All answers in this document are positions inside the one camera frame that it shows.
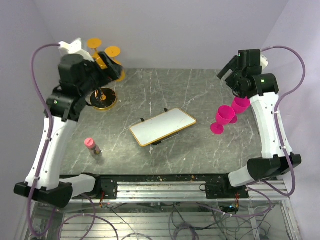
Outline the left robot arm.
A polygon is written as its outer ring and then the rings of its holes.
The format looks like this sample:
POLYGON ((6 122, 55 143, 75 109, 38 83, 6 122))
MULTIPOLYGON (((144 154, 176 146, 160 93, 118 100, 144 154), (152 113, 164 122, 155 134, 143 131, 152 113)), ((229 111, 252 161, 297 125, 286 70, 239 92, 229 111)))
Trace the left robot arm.
POLYGON ((82 194, 91 199, 102 193, 102 180, 93 173, 61 179, 60 169, 68 140, 79 121, 87 102, 87 95, 117 80, 123 67, 103 51, 98 56, 106 65, 102 69, 95 60, 87 60, 78 53, 66 54, 58 65, 59 85, 46 100, 44 127, 33 166, 23 182, 16 183, 16 195, 64 208, 69 201, 82 194))

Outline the small bottle pink cap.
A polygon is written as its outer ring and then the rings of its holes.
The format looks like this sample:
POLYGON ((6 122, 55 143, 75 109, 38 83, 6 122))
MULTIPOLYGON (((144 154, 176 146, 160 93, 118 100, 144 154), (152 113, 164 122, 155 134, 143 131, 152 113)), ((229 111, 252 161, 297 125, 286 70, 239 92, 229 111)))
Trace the small bottle pink cap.
POLYGON ((101 149, 99 148, 99 146, 94 141, 94 139, 91 137, 88 137, 84 140, 84 145, 87 147, 90 154, 93 156, 98 156, 102 152, 101 149))

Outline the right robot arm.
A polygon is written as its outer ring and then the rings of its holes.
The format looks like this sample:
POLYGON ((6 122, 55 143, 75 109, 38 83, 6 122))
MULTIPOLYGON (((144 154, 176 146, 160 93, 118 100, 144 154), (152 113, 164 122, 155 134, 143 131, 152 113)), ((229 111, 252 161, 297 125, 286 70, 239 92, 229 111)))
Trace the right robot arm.
POLYGON ((302 162, 286 137, 277 79, 272 73, 263 73, 268 64, 260 49, 239 50, 217 75, 226 78, 234 100, 230 106, 218 109, 211 131, 222 134, 225 125, 236 123, 239 114, 252 108, 261 141, 262 156, 249 159, 246 166, 229 173, 228 181, 221 184, 220 192, 226 198, 233 197, 240 186, 292 172, 302 162))

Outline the white tablet yellow frame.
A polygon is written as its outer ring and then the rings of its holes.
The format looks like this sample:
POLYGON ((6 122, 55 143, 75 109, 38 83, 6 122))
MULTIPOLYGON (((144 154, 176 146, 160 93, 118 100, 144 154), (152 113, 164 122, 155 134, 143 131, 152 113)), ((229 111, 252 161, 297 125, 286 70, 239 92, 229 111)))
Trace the white tablet yellow frame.
POLYGON ((194 117, 179 108, 174 108, 133 125, 129 130, 137 143, 145 147, 196 123, 194 117))

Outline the yellow wine glass rear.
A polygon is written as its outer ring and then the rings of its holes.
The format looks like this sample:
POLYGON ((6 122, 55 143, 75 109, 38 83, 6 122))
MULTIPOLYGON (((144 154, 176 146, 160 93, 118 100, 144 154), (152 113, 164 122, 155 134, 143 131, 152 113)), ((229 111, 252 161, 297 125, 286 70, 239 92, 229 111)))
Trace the yellow wine glass rear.
POLYGON ((94 37, 94 38, 88 39, 86 44, 89 49, 93 50, 92 57, 94 59, 99 58, 98 48, 101 46, 102 40, 100 38, 94 37))

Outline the yellow wine glass front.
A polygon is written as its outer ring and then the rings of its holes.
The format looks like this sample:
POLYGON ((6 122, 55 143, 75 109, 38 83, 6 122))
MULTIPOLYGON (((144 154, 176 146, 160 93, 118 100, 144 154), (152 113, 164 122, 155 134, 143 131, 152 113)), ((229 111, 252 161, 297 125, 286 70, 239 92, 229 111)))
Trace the yellow wine glass front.
POLYGON ((116 82, 123 81, 126 77, 125 69, 122 63, 116 59, 116 57, 120 55, 121 49, 118 46, 109 46, 104 50, 104 52, 107 54, 108 57, 110 57, 113 60, 113 62, 121 66, 121 74, 120 77, 116 80, 116 82))

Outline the aluminium mounting rail frame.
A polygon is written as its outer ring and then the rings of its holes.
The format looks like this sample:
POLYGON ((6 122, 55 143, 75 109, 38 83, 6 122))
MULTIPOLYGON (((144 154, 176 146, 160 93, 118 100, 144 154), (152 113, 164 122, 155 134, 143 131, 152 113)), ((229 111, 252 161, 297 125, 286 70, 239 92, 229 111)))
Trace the aluminium mounting rail frame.
POLYGON ((222 174, 108 175, 116 199, 76 196, 64 208, 32 203, 19 240, 300 240, 283 181, 245 187, 249 198, 207 199, 205 182, 222 174))

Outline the pink wine glass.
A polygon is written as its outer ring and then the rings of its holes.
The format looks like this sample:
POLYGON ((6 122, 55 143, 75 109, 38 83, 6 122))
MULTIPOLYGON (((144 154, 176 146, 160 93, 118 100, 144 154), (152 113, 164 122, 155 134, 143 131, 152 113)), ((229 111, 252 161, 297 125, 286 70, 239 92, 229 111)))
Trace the pink wine glass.
POLYGON ((215 122, 210 126, 211 132, 215 135, 221 135, 225 130, 225 126, 234 119, 235 115, 235 111, 231 106, 220 106, 215 115, 215 122))
POLYGON ((238 121, 238 115, 244 113, 250 105, 251 102, 248 98, 235 97, 231 104, 231 108, 234 110, 235 115, 230 123, 235 124, 238 121))

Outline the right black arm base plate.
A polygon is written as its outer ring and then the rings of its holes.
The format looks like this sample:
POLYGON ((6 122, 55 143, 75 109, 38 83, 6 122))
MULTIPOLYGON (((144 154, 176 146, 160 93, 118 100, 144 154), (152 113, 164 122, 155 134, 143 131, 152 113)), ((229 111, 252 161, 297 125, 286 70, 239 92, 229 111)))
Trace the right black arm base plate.
POLYGON ((245 186, 232 187, 226 182, 205 182, 200 184, 199 190, 205 192, 207 199, 248 199, 249 194, 245 186))

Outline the yellow wine glass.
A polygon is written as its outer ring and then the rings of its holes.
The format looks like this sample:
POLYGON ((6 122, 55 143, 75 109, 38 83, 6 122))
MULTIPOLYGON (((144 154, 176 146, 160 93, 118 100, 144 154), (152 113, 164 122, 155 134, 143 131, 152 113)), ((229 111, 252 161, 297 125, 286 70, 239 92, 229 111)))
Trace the yellow wine glass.
POLYGON ((118 46, 109 46, 104 50, 104 52, 107 54, 108 57, 110 57, 113 60, 113 62, 121 66, 121 74, 120 77, 116 80, 116 82, 123 81, 126 77, 125 69, 122 63, 116 59, 116 57, 120 55, 121 49, 118 46))
POLYGON ((92 57, 94 59, 99 58, 98 48, 101 46, 102 40, 100 38, 94 37, 94 38, 88 39, 86 44, 89 49, 93 50, 92 57))

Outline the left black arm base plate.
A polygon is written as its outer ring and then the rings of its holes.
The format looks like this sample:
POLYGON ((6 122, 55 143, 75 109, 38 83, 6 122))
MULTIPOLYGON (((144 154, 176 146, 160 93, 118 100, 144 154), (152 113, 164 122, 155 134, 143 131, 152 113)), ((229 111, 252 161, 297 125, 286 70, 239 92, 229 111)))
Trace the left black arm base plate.
POLYGON ((118 184, 111 178, 100 177, 96 180, 94 193, 97 197, 115 200, 118 194, 118 184))

